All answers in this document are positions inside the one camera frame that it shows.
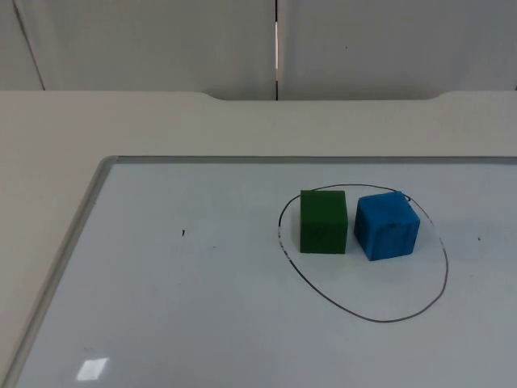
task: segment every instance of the hand-drawn circle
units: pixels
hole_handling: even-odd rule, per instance
[[[386,190],[386,191],[389,191],[389,192],[397,192],[398,191],[398,190],[396,190],[394,188],[386,188],[386,187],[383,187],[383,186],[378,186],[378,185],[375,185],[375,184],[366,184],[366,183],[337,183],[337,184],[331,184],[331,185],[328,185],[328,186],[322,186],[320,188],[313,188],[312,190],[317,191],[317,190],[324,190],[326,188],[346,188],[346,187],[379,188],[381,190]],[[431,223],[431,226],[435,230],[435,223],[433,222],[431,217],[429,217],[429,214],[427,214],[427,212],[423,209],[423,207],[416,200],[414,200],[413,198],[411,198],[410,196],[408,196],[404,192],[402,194],[406,197],[406,199],[408,201],[413,202],[414,205],[417,206],[420,209],[420,211],[422,211],[424,216]],[[300,194],[298,194],[297,196],[294,196],[293,198],[291,198],[288,201],[288,203],[284,206],[284,208],[282,209],[282,212],[280,213],[280,217],[278,219],[278,241],[279,241],[280,247],[282,248],[282,252],[284,253],[285,257],[287,257],[287,259],[289,260],[289,263],[294,268],[296,273],[304,280],[305,283],[307,283],[307,285],[309,285],[314,291],[316,291],[321,297],[325,298],[328,302],[332,303],[334,306],[338,307],[340,310],[343,310],[343,311],[347,312],[348,314],[354,315],[355,317],[363,319],[365,321],[374,322],[374,323],[395,323],[395,322],[406,321],[408,319],[412,319],[412,318],[414,318],[414,317],[416,317],[416,316],[418,316],[420,314],[425,313],[427,310],[429,310],[431,308],[431,306],[433,306],[443,296],[443,293],[445,292],[445,289],[447,287],[447,281],[448,281],[448,276],[449,276],[449,258],[448,258],[448,255],[447,255],[447,250],[445,249],[445,245],[443,244],[443,240],[438,235],[438,240],[439,240],[440,246],[442,248],[442,252],[443,252],[443,258],[445,260],[445,274],[443,276],[442,288],[439,291],[438,295],[436,297],[434,297],[429,303],[427,303],[421,310],[418,310],[417,312],[415,312],[413,314],[405,315],[405,316],[400,317],[400,318],[376,319],[376,318],[370,318],[370,317],[364,316],[362,314],[356,313],[355,311],[350,310],[350,309],[346,308],[345,306],[337,303],[334,299],[332,299],[331,297],[326,295],[323,291],[321,291],[318,287],[316,287],[316,285],[314,285],[304,275],[304,273],[292,261],[291,257],[289,256],[288,252],[286,251],[286,249],[284,247],[284,244],[282,243],[282,233],[281,233],[282,218],[284,217],[285,211],[288,209],[289,205],[294,200],[297,200],[298,198],[300,198]]]

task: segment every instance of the whiteboard surface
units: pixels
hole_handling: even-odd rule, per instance
[[[18,386],[511,386],[515,166],[309,162],[113,166]],[[346,255],[300,255],[295,202],[283,224],[292,258],[342,304],[396,318],[439,292],[438,233],[449,284],[425,314],[361,321],[288,264],[280,210],[332,183],[400,189],[436,230],[422,220],[415,253],[398,259],[368,262],[352,227]],[[347,189],[351,225],[357,198],[377,192]]]

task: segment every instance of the blue cube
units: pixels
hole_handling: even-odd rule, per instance
[[[354,234],[369,260],[413,253],[419,226],[401,192],[364,196],[357,203]]]

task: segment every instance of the cube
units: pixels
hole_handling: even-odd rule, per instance
[[[345,192],[302,191],[300,203],[300,251],[345,253],[348,230]]]
[[[369,260],[413,253],[419,226],[418,215],[401,192],[359,199],[354,234]]]

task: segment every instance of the cube face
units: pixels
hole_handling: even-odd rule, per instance
[[[420,219],[400,192],[359,199],[354,234],[369,260],[413,252]]]
[[[347,202],[345,192],[302,191],[300,251],[345,253]]]

